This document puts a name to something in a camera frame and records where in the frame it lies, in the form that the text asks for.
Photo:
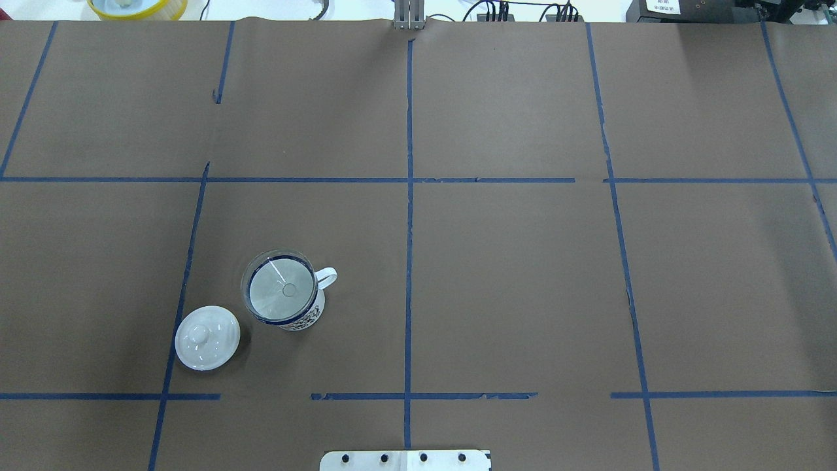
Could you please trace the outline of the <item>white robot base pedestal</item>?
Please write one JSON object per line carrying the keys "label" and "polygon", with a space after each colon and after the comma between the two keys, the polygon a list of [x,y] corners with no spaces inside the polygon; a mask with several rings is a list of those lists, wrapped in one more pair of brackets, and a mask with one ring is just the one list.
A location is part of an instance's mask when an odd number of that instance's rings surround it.
{"label": "white robot base pedestal", "polygon": [[320,470],[491,470],[489,451],[478,449],[333,451]]}

